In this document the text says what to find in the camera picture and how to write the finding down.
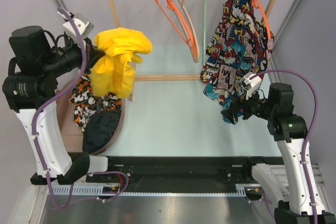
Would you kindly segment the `yellow shorts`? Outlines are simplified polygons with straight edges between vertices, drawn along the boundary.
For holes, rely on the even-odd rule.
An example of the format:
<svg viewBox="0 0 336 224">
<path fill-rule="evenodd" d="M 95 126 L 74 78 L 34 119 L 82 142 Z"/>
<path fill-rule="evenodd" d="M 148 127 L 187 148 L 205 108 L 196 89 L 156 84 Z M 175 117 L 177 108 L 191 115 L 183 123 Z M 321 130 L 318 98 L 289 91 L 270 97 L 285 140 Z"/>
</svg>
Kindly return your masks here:
<svg viewBox="0 0 336 224">
<path fill-rule="evenodd" d="M 119 27 L 98 33 L 94 43 L 104 55 L 90 69 L 93 95 L 114 93 L 120 99 L 129 97 L 135 78 L 132 64 L 142 63 L 138 54 L 152 52 L 151 41 L 140 31 Z"/>
</svg>

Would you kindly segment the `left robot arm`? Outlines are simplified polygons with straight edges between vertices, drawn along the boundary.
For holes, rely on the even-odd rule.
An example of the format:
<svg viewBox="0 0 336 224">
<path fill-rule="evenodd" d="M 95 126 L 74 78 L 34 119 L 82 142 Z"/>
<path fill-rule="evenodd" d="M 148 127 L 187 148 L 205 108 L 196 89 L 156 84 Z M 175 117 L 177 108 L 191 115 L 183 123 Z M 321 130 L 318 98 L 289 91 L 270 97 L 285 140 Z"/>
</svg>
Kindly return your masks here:
<svg viewBox="0 0 336 224">
<path fill-rule="evenodd" d="M 66 93 L 55 93 L 57 78 L 75 68 L 84 67 L 95 52 L 82 56 L 81 48 L 64 34 L 63 48 L 51 46 L 52 34 L 40 26 L 27 26 L 12 32 L 9 43 L 15 54 L 8 65 L 2 91 L 9 108 L 21 121 L 32 146 L 37 172 L 33 185 L 57 180 L 71 185 L 86 174 L 97 173 L 105 182 L 115 178 L 116 169 L 106 157 L 87 152 L 69 154 L 64 146 L 57 120 L 57 99 Z"/>
</svg>

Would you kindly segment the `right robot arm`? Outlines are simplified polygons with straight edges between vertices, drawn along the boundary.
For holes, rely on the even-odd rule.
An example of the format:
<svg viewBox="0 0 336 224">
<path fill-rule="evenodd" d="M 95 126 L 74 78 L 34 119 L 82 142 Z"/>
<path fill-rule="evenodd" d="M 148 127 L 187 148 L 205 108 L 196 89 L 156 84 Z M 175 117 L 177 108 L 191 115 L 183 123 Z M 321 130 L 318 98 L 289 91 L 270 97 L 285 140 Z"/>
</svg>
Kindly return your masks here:
<svg viewBox="0 0 336 224">
<path fill-rule="evenodd" d="M 274 206 L 276 223 L 335 223 L 335 215 L 326 210 L 314 179 L 309 145 L 304 142 L 307 124 L 293 113 L 292 102 L 292 87 L 273 83 L 267 98 L 261 99 L 254 92 L 248 99 L 234 99 L 221 114 L 231 124 L 238 122 L 239 111 L 244 120 L 256 116 L 267 121 L 268 131 L 281 153 L 288 186 L 284 186 L 262 158 L 244 167 L 242 176 L 249 183 L 260 184 L 266 202 Z"/>
</svg>

